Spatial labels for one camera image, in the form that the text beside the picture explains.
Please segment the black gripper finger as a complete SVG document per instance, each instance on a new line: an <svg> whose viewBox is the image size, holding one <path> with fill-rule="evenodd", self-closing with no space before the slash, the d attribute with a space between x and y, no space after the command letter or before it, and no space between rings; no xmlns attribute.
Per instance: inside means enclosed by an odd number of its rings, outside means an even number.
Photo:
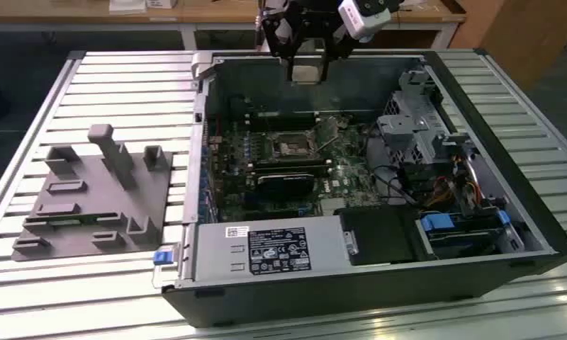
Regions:
<svg viewBox="0 0 567 340"><path fill-rule="evenodd" d="M355 39L350 36L345 24L326 34L323 43L323 81L326 81L331 62L346 59L355 48Z"/></svg>
<svg viewBox="0 0 567 340"><path fill-rule="evenodd" d="M271 55L279 57L287 68L287 81L292 80L294 59L299 49L299 35L280 14L263 17L263 32Z"/></svg>

